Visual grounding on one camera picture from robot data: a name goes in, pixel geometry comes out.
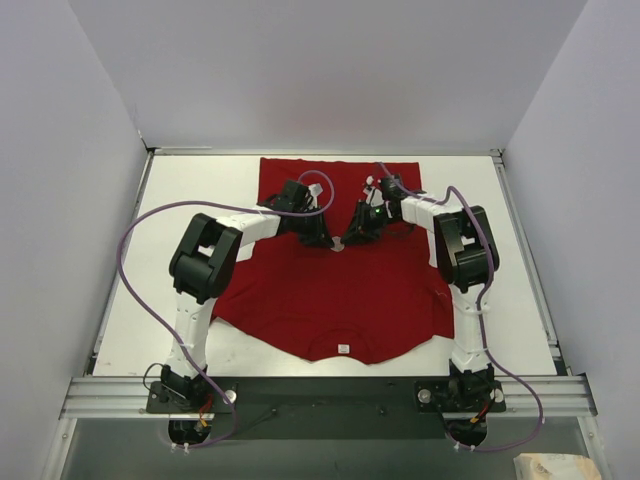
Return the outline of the red t-shirt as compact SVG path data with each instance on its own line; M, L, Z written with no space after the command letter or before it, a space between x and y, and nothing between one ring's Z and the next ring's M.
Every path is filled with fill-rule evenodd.
M429 264L427 233L403 224L340 252L293 234L260 241L213 314L310 361L346 355L375 364L454 335L451 293Z

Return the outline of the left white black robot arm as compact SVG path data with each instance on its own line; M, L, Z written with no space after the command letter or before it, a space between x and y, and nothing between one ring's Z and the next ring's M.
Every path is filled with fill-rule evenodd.
M318 202L322 192L318 183L288 180L251 212L219 218L200 213L190 221L169 265L178 337L161 372L161 385L179 409L196 410L209 389L206 339L212 310L231 283L240 250L289 233L305 246L333 246Z

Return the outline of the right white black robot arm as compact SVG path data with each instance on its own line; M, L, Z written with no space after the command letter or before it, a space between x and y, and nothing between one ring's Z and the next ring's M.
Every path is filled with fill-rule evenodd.
M450 375L469 380L494 377L488 353L483 298L499 268L499 254L485 210L472 207L454 186L437 200L410 191L398 174L368 177L365 198L356 203L352 220L341 238L345 246L377 240L385 227L404 223L427 232L429 264L449 286L453 302L454 346Z

